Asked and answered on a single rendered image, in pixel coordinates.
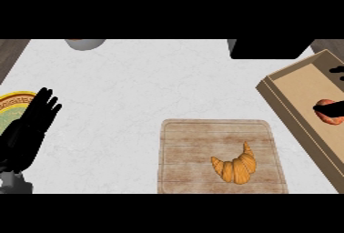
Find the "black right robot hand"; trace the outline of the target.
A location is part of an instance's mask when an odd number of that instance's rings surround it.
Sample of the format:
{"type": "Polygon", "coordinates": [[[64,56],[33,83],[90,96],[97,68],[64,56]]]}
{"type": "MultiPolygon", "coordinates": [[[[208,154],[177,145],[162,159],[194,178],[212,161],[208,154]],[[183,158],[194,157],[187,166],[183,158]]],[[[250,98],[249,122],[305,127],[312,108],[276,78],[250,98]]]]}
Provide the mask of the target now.
{"type": "MultiPolygon", "coordinates": [[[[344,73],[344,66],[329,69],[330,73],[344,73]]],[[[312,109],[327,117],[344,117],[344,100],[324,106],[314,106],[312,109]]]]}

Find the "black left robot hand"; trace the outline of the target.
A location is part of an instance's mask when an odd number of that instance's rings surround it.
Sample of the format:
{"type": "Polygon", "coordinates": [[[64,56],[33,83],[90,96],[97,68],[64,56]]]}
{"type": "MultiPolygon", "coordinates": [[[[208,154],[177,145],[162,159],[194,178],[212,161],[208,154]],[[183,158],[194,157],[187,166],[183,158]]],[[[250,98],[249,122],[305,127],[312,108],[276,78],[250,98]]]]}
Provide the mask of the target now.
{"type": "Polygon", "coordinates": [[[20,173],[29,168],[61,105],[51,90],[42,87],[19,119],[0,135],[0,172],[20,173]]]}

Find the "cardboard box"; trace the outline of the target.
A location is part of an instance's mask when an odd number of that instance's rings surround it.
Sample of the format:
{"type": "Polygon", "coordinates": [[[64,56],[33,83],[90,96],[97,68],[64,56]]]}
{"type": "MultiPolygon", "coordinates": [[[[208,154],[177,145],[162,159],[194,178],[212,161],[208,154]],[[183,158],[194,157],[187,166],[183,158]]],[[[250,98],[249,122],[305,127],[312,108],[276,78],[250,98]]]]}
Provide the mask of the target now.
{"type": "Polygon", "coordinates": [[[344,122],[336,126],[323,123],[312,110],[321,99],[344,100],[344,74],[329,72],[338,66],[344,62],[323,49],[267,75],[256,90],[336,192],[344,194],[344,122]]]}

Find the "orange curved squash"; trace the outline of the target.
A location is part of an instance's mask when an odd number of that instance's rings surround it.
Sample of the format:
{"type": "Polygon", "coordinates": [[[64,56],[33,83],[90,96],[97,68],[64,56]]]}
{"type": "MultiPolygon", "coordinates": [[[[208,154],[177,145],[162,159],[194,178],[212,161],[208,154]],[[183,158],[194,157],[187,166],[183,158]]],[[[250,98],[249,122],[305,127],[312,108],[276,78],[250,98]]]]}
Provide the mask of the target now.
{"type": "Polygon", "coordinates": [[[243,152],[231,161],[211,157],[212,169],[221,180],[236,185],[249,181],[249,175],[256,169],[256,160],[248,143],[243,143],[243,152]]]}

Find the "wooden cutting board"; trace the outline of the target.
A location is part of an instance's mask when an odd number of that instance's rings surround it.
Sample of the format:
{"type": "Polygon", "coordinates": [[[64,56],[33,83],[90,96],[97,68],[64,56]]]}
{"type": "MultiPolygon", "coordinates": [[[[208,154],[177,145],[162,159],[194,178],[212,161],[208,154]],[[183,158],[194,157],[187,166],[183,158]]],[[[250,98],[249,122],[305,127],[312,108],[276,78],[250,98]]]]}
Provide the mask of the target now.
{"type": "Polygon", "coordinates": [[[287,186],[271,129],[256,119],[166,119],[159,131],[156,192],[283,194],[287,186]],[[249,181],[222,181],[212,168],[215,157],[230,161],[252,149],[256,170],[249,181]]]}

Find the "red-orange round vegetable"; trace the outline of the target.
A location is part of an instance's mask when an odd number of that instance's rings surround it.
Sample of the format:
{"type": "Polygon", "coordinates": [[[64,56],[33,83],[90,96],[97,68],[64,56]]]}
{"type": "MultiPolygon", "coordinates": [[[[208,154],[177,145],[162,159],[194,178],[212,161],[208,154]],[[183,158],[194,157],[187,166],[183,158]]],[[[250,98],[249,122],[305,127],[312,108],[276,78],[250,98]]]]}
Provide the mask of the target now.
{"type": "MultiPolygon", "coordinates": [[[[335,101],[330,99],[321,99],[315,105],[317,106],[326,106],[329,104],[333,104],[335,101]]],[[[344,122],[344,116],[339,117],[329,117],[326,116],[323,113],[320,113],[318,111],[315,111],[315,115],[318,117],[318,119],[321,120],[323,123],[329,124],[329,125],[339,125],[344,122]]]]}

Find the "yellow and green plate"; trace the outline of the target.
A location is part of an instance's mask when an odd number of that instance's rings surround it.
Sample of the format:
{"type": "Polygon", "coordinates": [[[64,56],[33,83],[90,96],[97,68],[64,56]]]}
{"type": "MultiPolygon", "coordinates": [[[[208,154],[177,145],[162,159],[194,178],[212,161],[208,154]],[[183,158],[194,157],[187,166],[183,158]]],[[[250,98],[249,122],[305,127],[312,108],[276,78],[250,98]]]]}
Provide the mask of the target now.
{"type": "Polygon", "coordinates": [[[0,135],[10,122],[20,118],[36,93],[14,91],[0,96],[0,135]]]}

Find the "black appliance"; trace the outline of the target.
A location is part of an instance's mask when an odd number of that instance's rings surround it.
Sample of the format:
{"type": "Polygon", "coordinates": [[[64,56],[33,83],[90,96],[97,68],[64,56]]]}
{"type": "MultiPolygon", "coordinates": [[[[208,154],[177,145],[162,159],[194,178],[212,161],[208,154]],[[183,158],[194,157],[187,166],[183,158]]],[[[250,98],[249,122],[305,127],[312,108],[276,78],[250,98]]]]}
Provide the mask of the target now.
{"type": "Polygon", "coordinates": [[[295,59],[312,39],[228,39],[231,59],[295,59]]]}

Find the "grey bowl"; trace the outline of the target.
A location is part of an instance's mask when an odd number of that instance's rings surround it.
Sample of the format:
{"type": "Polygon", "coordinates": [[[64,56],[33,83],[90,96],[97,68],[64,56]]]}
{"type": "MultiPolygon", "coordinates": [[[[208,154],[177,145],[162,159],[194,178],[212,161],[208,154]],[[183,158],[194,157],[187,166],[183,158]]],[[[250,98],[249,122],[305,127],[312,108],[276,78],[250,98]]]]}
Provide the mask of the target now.
{"type": "Polygon", "coordinates": [[[72,49],[87,51],[97,48],[104,43],[104,39],[67,39],[66,42],[72,49]]]}

